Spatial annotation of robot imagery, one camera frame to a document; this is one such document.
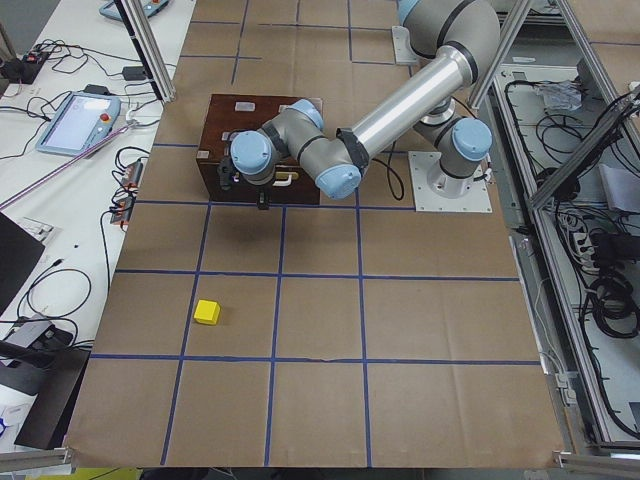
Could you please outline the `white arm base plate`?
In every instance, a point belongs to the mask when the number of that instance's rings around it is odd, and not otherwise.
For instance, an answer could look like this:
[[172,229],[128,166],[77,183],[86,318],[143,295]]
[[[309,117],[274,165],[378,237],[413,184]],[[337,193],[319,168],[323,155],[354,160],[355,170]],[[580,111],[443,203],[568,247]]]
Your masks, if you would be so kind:
[[476,181],[483,174],[482,164],[475,164],[476,169],[470,177],[457,179],[441,169],[440,157],[440,152],[408,153],[415,210],[421,213],[492,213],[487,182]]

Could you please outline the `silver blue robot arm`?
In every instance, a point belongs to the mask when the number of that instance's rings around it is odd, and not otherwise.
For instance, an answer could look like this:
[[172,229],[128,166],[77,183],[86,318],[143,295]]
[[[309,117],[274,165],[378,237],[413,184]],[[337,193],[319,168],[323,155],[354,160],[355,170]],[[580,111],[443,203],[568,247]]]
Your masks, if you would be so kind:
[[259,129],[233,137],[234,169],[263,186],[273,182],[277,161],[292,157],[327,197],[343,199],[359,186],[373,157],[487,73],[500,40],[489,2],[402,1],[398,16],[412,50],[428,59],[426,66],[335,139],[324,135],[311,101],[296,101]]

